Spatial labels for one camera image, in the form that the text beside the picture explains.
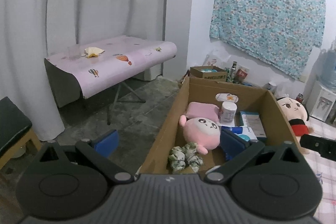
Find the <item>pink plush toy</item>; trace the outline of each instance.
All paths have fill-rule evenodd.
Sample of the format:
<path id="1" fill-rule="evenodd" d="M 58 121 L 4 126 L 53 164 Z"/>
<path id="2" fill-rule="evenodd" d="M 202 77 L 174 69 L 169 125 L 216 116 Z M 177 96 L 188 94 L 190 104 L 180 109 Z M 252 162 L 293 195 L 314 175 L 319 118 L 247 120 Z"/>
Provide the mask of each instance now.
<path id="1" fill-rule="evenodd" d="M 206 155 L 208 150 L 215 149 L 219 145 L 221 130 L 215 122 L 206 118 L 193 118 L 187 120 L 182 115 L 179 120 L 183 127 L 183 136 L 187 143 L 197 143 L 197 152 Z"/>

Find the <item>gray curtain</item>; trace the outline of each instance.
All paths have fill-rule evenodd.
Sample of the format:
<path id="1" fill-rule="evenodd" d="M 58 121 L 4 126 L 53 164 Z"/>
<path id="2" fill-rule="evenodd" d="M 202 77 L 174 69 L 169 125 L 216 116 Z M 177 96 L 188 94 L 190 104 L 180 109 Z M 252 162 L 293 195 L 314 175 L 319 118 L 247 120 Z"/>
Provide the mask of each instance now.
<path id="1" fill-rule="evenodd" d="M 162 39 L 164 0 L 0 0 L 0 11 L 0 99 L 10 97 L 43 141 L 64 130 L 46 56 L 122 34 Z"/>

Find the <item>striped hot air balloon print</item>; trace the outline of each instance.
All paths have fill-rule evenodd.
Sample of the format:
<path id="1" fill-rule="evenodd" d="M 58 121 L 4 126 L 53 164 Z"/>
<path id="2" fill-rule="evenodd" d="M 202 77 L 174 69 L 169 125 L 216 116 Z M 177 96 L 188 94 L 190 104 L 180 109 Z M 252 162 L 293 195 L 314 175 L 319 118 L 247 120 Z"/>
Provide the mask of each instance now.
<path id="1" fill-rule="evenodd" d="M 116 58 L 118 60 L 127 62 L 129 65 L 132 64 L 132 62 L 128 60 L 128 57 L 126 55 L 118 55 L 118 56 L 116 56 Z"/>
<path id="2" fill-rule="evenodd" d="M 93 74 L 95 77 L 99 77 L 98 71 L 96 69 L 89 69 L 89 73 Z"/>

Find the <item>pink pouch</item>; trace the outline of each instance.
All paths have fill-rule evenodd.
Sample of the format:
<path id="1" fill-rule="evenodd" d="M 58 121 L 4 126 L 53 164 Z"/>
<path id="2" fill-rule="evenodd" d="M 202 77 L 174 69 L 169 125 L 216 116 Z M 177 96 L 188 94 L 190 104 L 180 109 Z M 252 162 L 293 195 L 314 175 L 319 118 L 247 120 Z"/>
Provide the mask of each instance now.
<path id="1" fill-rule="evenodd" d="M 197 117 L 207 118 L 215 123 L 219 122 L 218 118 L 219 107 L 214 104 L 204 104 L 198 102 L 191 102 L 185 112 L 187 119 L 193 119 Z"/>

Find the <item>stool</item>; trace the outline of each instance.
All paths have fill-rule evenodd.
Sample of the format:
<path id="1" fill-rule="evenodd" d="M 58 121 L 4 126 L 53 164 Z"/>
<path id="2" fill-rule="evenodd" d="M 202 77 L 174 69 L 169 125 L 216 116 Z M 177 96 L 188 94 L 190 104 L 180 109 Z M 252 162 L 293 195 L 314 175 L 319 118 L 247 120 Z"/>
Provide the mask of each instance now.
<path id="1" fill-rule="evenodd" d="M 40 140 L 32 130 L 29 118 L 8 97 L 5 97 L 0 100 L 0 169 L 24 145 L 32 152 L 37 152 L 41 148 Z M 9 186 L 9 182 L 1 174 L 0 180 Z M 0 201 L 10 208 L 14 206 L 4 197 L 0 196 Z"/>

